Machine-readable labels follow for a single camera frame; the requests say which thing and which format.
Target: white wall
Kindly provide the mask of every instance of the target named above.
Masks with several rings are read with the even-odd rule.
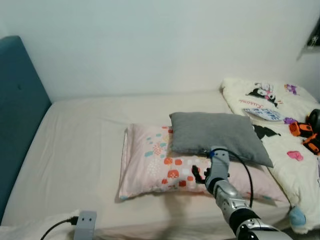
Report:
[[[318,0],[2,0],[51,100],[289,81],[320,97],[317,54],[297,56]]]
[[[7,36],[7,35],[8,35],[7,29],[5,28],[4,23],[0,19],[0,39]]]

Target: floral pillowcase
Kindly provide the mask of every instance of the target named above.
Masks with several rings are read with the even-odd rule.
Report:
[[[210,159],[196,155],[180,155],[171,151],[173,130],[169,126],[131,124],[125,133],[122,151],[119,198],[126,200],[151,192],[195,192],[208,194],[204,184],[197,184],[192,166],[204,172]],[[286,201],[273,178],[260,166],[248,166],[255,199]],[[238,162],[230,162],[229,181],[244,196],[250,195],[246,170]]]

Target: blanket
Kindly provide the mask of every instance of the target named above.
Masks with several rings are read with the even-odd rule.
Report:
[[[264,135],[261,141],[273,163],[268,168],[283,188],[290,204],[290,225],[304,234],[320,226],[320,166],[317,156],[302,145],[304,138],[293,136],[289,124],[304,123],[320,104],[302,87],[285,83],[264,83],[225,79],[223,96],[235,114],[249,116],[252,123],[277,134]],[[271,109],[283,120],[268,121],[244,109]]]

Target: mattress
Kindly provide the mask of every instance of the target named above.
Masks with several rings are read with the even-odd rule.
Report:
[[[33,139],[1,225],[80,209],[97,211],[96,232],[117,238],[126,234],[148,238],[178,223],[195,231],[201,224],[210,235],[232,238],[212,197],[168,193],[117,201],[126,127],[170,125],[169,114],[178,111],[231,113],[219,91],[54,103]],[[278,227],[289,206],[253,202],[253,210]]]

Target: power cord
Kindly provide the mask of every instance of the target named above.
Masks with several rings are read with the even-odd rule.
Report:
[[[212,158],[214,156],[214,153],[215,151],[218,151],[218,150],[223,150],[223,151],[226,151],[230,154],[232,154],[234,157],[236,157],[240,163],[242,163],[242,165],[244,166],[246,172],[248,173],[248,176],[249,176],[249,181],[250,181],[250,208],[252,207],[252,204],[253,204],[253,200],[254,200],[254,186],[253,186],[253,183],[252,183],[252,178],[251,178],[251,174],[249,172],[249,169],[247,168],[246,164],[244,163],[244,161],[233,151],[231,150],[228,150],[228,149],[225,149],[225,148],[222,148],[222,147],[218,147],[218,148],[215,148],[213,150],[210,151],[209,153],[209,157]]]
[[[50,228],[48,229],[48,231],[45,232],[45,234],[41,237],[40,240],[44,240],[45,237],[48,235],[48,233],[49,233],[52,229],[54,229],[55,227],[59,226],[60,224],[71,223],[71,225],[77,225],[78,218],[79,218],[78,216],[73,216],[73,217],[70,217],[70,218],[68,218],[68,219],[66,219],[66,220],[62,220],[62,221],[60,221],[60,222],[57,222],[55,225],[53,225],[52,227],[50,227]]]

